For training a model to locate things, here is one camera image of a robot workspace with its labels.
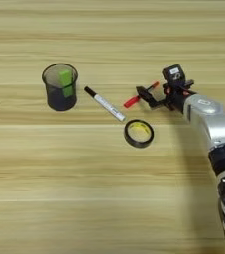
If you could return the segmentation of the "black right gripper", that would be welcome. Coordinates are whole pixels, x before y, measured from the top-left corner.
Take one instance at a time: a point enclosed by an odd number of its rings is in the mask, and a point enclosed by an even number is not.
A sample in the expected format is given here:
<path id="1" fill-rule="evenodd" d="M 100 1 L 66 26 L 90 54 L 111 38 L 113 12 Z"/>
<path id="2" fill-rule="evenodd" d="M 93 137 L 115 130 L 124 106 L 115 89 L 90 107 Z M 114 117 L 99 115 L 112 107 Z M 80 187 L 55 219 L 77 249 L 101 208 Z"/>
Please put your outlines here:
<path id="1" fill-rule="evenodd" d="M 169 86 L 168 84 L 164 84 L 165 98 L 160 101 L 156 101 L 151 95 L 151 91 L 155 88 L 153 85 L 148 88 L 137 86 L 136 89 L 139 97 L 146 101 L 151 108 L 164 106 L 170 111 L 182 111 L 185 100 L 191 95 L 194 95 L 194 92 L 190 90 L 193 85 L 193 79 L 187 80 L 184 86 Z"/>

